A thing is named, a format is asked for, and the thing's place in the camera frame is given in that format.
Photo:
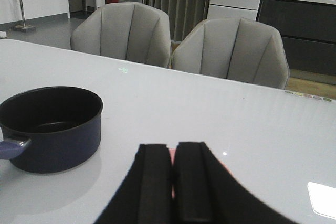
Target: chair backrest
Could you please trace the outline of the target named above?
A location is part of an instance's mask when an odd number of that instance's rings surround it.
[[[282,89],[289,78],[279,31],[244,18],[200,22],[174,51],[172,66]]]
[[[77,27],[70,44],[76,51],[167,67],[169,18],[141,3],[107,4]]]

